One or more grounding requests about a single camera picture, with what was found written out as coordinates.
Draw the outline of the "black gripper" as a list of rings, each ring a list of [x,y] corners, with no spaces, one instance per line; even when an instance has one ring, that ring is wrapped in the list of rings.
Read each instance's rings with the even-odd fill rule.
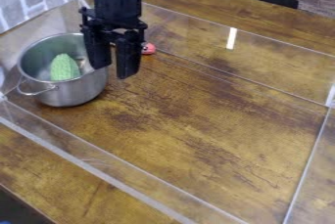
[[[140,0],[93,0],[93,7],[80,8],[81,33],[89,65],[100,69],[111,65],[109,42],[115,29],[126,33],[115,41],[116,76],[126,79],[139,71],[140,42],[147,29],[140,18]]]

